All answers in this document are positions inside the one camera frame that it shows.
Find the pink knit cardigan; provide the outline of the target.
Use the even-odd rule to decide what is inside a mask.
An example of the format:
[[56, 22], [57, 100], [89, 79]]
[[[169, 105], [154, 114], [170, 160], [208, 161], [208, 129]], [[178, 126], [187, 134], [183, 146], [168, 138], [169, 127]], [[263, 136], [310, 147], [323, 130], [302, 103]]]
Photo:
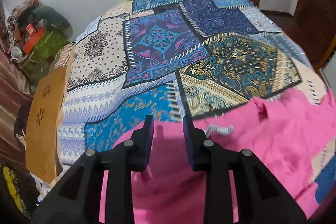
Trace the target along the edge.
[[[224, 116], [198, 120], [213, 127], [210, 137], [222, 147], [250, 149], [299, 204], [307, 217], [318, 206], [311, 162], [335, 137], [335, 98], [328, 91], [312, 105], [294, 88], [279, 100], [254, 98]], [[202, 223], [206, 176], [188, 162], [180, 123], [156, 122], [146, 171], [131, 175], [136, 223]]]

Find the white printed paper pile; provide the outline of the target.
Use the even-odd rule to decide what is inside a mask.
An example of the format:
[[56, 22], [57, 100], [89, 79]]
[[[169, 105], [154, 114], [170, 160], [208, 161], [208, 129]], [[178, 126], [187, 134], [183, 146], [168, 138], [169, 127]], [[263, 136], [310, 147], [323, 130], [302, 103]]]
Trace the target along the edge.
[[54, 179], [51, 183], [47, 183], [43, 181], [41, 178], [38, 178], [33, 173], [30, 173], [31, 177], [35, 181], [35, 186], [39, 192], [39, 195], [37, 197], [37, 203], [41, 203], [46, 195], [50, 192], [50, 190], [55, 186], [55, 184], [58, 182], [58, 178]]

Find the yellow black bag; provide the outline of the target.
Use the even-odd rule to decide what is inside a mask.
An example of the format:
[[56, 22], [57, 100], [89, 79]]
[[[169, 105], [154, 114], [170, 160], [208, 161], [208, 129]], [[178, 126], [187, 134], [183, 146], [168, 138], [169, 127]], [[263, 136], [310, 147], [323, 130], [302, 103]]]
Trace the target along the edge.
[[21, 212], [21, 214], [25, 216], [26, 219], [30, 220], [29, 212], [27, 211], [26, 205], [21, 199], [21, 195], [19, 193], [18, 180], [15, 172], [8, 166], [4, 165], [2, 167], [2, 174], [9, 190], [9, 194], [14, 200], [15, 206]]

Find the wooden folding lap table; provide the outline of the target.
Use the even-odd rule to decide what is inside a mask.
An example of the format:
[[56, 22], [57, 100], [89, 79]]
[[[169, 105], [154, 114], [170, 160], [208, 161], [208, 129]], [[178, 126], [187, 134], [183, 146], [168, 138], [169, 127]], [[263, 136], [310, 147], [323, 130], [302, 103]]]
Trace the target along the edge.
[[67, 69], [60, 67], [40, 79], [26, 127], [26, 167], [47, 183], [63, 170], [59, 161], [58, 129]]

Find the striped maroon curtain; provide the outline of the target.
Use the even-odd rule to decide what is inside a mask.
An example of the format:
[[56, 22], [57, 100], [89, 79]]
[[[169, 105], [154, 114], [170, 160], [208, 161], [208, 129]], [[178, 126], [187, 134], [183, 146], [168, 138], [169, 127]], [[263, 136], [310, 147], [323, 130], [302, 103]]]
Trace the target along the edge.
[[14, 125], [20, 107], [31, 95], [29, 83], [10, 61], [7, 50], [7, 27], [1, 7], [1, 160], [25, 165], [25, 151], [14, 134]]

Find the green patterned storage bag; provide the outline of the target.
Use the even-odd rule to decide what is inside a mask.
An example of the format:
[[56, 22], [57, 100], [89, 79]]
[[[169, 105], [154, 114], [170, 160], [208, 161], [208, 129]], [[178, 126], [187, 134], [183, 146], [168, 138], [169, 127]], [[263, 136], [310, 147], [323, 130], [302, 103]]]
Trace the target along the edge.
[[18, 63], [18, 67], [26, 77], [30, 85], [37, 86], [39, 80], [45, 77], [56, 57], [58, 51], [68, 44], [64, 34], [57, 30], [44, 30], [42, 35], [38, 36], [39, 40], [32, 47], [30, 53]]

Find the orange box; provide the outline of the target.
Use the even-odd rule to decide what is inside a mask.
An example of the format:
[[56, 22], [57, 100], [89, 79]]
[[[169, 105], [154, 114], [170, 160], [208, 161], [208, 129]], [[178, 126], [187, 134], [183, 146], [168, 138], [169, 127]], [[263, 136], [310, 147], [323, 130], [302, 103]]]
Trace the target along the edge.
[[38, 41], [40, 40], [40, 38], [43, 36], [44, 33], [45, 30], [40, 28], [26, 41], [23, 47], [23, 52], [26, 55], [28, 55], [32, 51], [33, 47], [38, 43]]

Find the patchwork patterned bedsheet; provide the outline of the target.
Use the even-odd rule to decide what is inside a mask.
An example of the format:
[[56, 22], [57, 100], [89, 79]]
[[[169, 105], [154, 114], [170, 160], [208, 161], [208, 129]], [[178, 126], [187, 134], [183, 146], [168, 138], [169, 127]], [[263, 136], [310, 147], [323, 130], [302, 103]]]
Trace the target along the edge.
[[68, 169], [88, 148], [111, 149], [143, 124], [218, 118], [254, 98], [328, 92], [298, 47], [243, 0], [124, 2], [74, 43], [59, 130]]

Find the brown wooden door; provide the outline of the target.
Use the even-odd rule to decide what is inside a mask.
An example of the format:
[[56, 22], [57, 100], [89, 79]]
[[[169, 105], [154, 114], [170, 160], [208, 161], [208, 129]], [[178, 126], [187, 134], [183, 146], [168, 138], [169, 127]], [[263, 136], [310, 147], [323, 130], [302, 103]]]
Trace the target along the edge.
[[293, 15], [263, 13], [303, 49], [316, 71], [323, 67], [335, 48], [335, 0], [298, 0]]

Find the dark green pillow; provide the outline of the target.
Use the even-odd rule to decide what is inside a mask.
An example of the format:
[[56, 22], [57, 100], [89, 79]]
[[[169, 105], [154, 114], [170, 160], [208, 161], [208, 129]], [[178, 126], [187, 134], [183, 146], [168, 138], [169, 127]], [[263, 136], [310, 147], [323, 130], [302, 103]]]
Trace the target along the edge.
[[74, 32], [68, 20], [50, 6], [39, 6], [34, 9], [29, 15], [27, 22], [41, 22], [43, 28], [55, 28], [61, 31], [66, 38], [70, 38]]

